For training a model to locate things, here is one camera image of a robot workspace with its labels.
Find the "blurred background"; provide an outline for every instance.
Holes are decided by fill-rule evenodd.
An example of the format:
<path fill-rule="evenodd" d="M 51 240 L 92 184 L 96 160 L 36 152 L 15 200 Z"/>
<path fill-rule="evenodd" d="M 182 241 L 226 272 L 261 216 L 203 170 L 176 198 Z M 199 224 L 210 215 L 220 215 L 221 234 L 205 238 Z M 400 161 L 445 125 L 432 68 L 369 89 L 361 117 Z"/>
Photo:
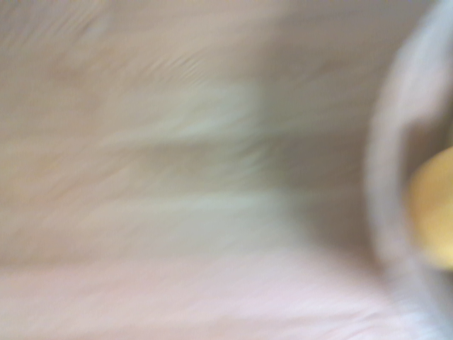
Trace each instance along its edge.
<path fill-rule="evenodd" d="M 1 1 L 0 337 L 411 339 L 362 163 L 431 4 Z"/>

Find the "beige wall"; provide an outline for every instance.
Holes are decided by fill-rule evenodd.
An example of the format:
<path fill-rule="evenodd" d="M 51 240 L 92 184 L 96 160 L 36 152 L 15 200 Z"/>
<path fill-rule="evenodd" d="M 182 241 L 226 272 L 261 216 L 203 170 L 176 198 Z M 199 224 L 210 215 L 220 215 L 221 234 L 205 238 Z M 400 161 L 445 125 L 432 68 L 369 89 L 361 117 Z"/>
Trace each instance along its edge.
<path fill-rule="evenodd" d="M 367 123 L 426 2 L 2 1 L 0 264 L 363 244 Z"/>

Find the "yellow object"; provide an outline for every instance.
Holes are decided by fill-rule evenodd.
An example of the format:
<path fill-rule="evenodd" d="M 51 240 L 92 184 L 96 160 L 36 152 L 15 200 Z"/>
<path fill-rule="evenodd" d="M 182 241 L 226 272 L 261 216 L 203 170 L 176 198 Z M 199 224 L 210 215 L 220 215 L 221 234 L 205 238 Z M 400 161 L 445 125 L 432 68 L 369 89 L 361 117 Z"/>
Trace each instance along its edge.
<path fill-rule="evenodd" d="M 408 189 L 415 237 L 429 260 L 453 270 L 453 147 L 420 167 Z"/>

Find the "wooden surface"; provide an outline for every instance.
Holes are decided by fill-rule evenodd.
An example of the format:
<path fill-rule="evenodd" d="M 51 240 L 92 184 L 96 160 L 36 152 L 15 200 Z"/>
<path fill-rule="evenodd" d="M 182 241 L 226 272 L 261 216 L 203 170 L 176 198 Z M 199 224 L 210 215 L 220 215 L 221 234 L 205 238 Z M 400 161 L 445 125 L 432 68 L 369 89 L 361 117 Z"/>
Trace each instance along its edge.
<path fill-rule="evenodd" d="M 340 289 L 321 314 L 294 310 L 310 295 L 302 273 L 319 274 L 320 254 L 367 246 L 367 124 L 395 51 L 427 7 L 2 1 L 2 339 L 365 339 L 360 327 L 367 339 L 383 339 L 383 329 L 393 332 L 386 339 L 407 339 L 391 323 L 376 326 L 380 317 L 366 327 L 366 318 L 354 319 L 345 335 L 317 328 L 329 315 L 338 324 L 392 313 L 366 260 L 356 268 L 323 255 L 328 268 L 344 269 L 313 283 L 325 285 L 316 294 L 327 299 L 332 281 L 358 272 L 345 283 L 361 292 L 350 299 L 354 308 L 330 307 L 343 303 Z M 200 266 L 216 279 L 197 280 Z M 281 266 L 286 272 L 271 274 Z M 247 290 L 230 291 L 226 282 L 242 282 L 245 268 Z M 367 280 L 384 304 L 356 305 Z M 176 302 L 145 303 L 173 294 L 159 290 L 162 282 L 179 282 L 178 296 L 192 296 L 178 302 L 185 312 Z M 252 285 L 267 283 L 273 289 L 254 295 Z M 289 314 L 262 311 L 266 300 L 276 299 L 273 310 L 286 305 L 288 295 L 278 293 L 286 284 L 301 304 L 292 301 Z M 135 285 L 145 293 L 135 295 Z M 316 305 L 311 298 L 305 306 Z M 149 312 L 159 310 L 156 321 Z M 90 323 L 89 313 L 99 319 Z M 311 326 L 295 326 L 299 320 Z M 203 325 L 220 333 L 203 333 Z"/>

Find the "white object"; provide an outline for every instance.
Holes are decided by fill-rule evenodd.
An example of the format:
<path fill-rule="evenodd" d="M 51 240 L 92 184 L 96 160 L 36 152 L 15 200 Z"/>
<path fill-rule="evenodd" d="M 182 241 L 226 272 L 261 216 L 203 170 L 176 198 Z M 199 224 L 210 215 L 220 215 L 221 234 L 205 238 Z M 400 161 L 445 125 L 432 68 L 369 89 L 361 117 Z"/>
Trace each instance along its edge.
<path fill-rule="evenodd" d="M 403 193 L 411 172 L 443 148 L 453 98 L 453 1 L 440 1 L 398 54 L 367 150 L 369 216 L 378 256 L 420 339 L 453 339 L 453 279 L 411 241 Z"/>

